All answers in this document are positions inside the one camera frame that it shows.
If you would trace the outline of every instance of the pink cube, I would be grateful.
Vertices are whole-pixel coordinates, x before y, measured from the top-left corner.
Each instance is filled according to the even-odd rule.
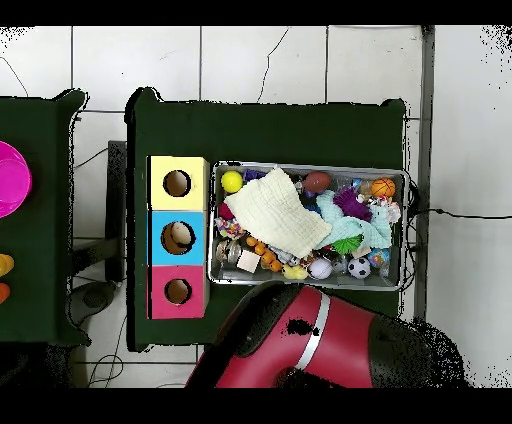
[[[153,266],[148,274],[149,319],[202,318],[209,285],[202,265]]]

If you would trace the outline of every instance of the pink bowl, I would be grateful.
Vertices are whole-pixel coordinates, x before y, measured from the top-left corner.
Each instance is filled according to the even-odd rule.
[[[27,162],[14,147],[0,141],[0,218],[18,209],[31,188]]]

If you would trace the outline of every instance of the round hole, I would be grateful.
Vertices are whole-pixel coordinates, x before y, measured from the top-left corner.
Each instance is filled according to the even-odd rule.
[[[196,236],[190,225],[175,221],[164,227],[160,239],[166,252],[171,255],[184,255],[192,249]]]
[[[192,287],[181,278],[175,278],[165,285],[165,297],[174,305],[183,305],[190,299]]]
[[[184,197],[192,187],[192,180],[185,171],[171,171],[164,177],[164,190],[169,196]]]

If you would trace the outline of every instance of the white cloth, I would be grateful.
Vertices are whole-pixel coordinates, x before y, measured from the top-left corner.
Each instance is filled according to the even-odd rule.
[[[249,181],[225,202],[253,237],[298,258],[308,255],[331,232],[331,224],[302,206],[290,177],[278,167]]]

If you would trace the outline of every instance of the green table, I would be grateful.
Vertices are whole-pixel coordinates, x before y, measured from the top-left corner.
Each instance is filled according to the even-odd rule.
[[[140,88],[126,107],[128,124],[128,345],[211,343],[250,286],[211,285],[205,317],[146,319],[146,157],[402,169],[405,105],[315,106],[163,102]],[[332,290],[336,296],[396,316],[398,292]]]
[[[68,90],[53,100],[0,97],[0,140],[20,151],[32,172],[32,191],[0,219],[0,253],[14,269],[0,305],[0,342],[87,343],[67,318],[71,269],[70,123],[85,94]]]

